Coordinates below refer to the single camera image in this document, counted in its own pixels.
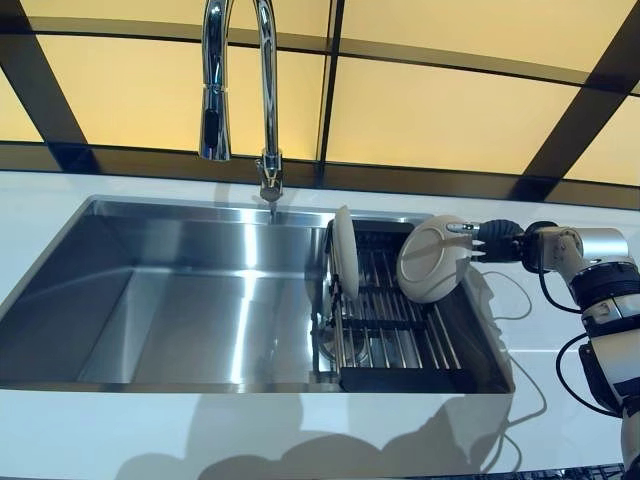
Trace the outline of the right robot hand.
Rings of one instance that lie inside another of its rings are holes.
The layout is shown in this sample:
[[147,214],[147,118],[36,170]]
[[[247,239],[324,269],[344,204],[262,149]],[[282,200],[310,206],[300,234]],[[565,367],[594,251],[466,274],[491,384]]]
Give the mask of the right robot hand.
[[496,219],[482,223],[447,223],[451,233],[466,234],[472,239],[471,260],[479,263],[514,263],[521,259],[522,227],[511,220]]

